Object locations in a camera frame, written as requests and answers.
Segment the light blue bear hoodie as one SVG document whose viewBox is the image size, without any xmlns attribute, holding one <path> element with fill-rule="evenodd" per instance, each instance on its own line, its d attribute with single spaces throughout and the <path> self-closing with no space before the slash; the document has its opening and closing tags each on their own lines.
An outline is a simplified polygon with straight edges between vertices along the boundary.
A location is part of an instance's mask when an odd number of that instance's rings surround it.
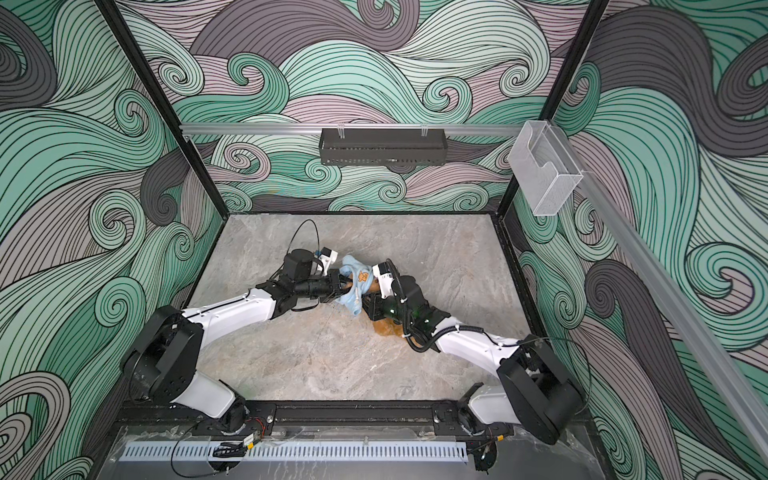
<svg viewBox="0 0 768 480">
<path fill-rule="evenodd" d="M 362 296 L 370 290 L 375 280 L 373 267 L 360 262 L 352 255 L 345 255 L 339 272 L 351 279 L 352 286 L 337 298 L 335 303 L 345 307 L 353 316 L 358 316 L 363 311 Z"/>
</svg>

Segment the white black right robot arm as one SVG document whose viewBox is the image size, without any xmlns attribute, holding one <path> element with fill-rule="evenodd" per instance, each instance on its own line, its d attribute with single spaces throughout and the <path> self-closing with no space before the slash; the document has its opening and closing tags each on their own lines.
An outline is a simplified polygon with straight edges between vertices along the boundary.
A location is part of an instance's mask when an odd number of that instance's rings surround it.
<svg viewBox="0 0 768 480">
<path fill-rule="evenodd" d="M 497 378 L 496 386 L 481 383 L 458 401 L 458 417 L 471 434 L 519 425 L 553 445 L 585 406 L 583 388 L 546 340 L 507 338 L 466 324 L 429 304 L 411 276 L 379 277 L 364 289 L 361 304 L 371 321 L 392 325 L 413 351 L 445 353 Z"/>
</svg>

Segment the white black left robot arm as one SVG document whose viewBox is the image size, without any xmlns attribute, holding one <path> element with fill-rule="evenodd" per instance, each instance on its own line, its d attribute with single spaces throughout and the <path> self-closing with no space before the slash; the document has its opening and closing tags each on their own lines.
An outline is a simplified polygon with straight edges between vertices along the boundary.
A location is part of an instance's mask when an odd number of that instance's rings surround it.
<svg viewBox="0 0 768 480">
<path fill-rule="evenodd" d="M 267 280 L 211 305 L 157 308 L 121 360 L 129 397 L 155 405 L 181 405 L 237 432 L 249 416 L 242 395 L 197 369 L 201 351 L 214 341 L 257 323 L 298 311 L 301 299 L 326 303 L 350 292 L 354 275 L 331 264 L 336 253 L 288 252 Z"/>
</svg>

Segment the brown teddy bear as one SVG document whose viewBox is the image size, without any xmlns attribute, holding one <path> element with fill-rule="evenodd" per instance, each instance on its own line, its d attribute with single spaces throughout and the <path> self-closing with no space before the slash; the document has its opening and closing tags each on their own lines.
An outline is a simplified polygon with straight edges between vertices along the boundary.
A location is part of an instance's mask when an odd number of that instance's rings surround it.
<svg viewBox="0 0 768 480">
<path fill-rule="evenodd" d="M 352 289 L 352 286 L 353 282 L 351 280 L 342 281 L 342 292 L 344 294 L 348 293 Z M 395 324 L 390 318 L 372 321 L 371 325 L 374 332 L 382 337 L 392 336 L 401 338 L 404 335 L 402 326 Z"/>
</svg>

